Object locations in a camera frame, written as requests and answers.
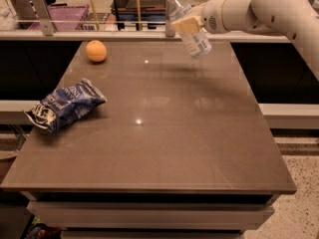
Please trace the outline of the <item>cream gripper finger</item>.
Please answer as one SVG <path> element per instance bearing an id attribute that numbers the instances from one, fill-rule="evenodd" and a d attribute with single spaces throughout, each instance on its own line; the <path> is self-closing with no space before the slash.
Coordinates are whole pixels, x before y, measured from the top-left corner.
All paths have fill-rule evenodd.
<path id="1" fill-rule="evenodd" d="M 172 28 L 182 34 L 197 34 L 204 26 L 202 18 L 197 15 L 177 19 L 171 23 Z"/>

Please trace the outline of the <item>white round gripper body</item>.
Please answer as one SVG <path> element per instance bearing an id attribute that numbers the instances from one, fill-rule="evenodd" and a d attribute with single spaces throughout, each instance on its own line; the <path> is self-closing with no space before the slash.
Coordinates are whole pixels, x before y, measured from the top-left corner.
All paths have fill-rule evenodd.
<path id="1" fill-rule="evenodd" d="M 200 18 L 201 26 L 210 34 L 227 33 L 223 23 L 223 7 L 226 0 L 209 0 L 193 7 L 193 12 Z"/>

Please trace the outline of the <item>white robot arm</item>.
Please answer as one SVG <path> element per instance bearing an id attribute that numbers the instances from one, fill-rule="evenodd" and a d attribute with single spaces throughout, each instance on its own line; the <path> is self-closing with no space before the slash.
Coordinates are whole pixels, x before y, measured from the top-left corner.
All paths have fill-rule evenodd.
<path id="1" fill-rule="evenodd" d="M 285 36 L 319 80 L 319 15 L 308 0 L 209 0 L 174 20 L 183 34 L 242 31 Z"/>

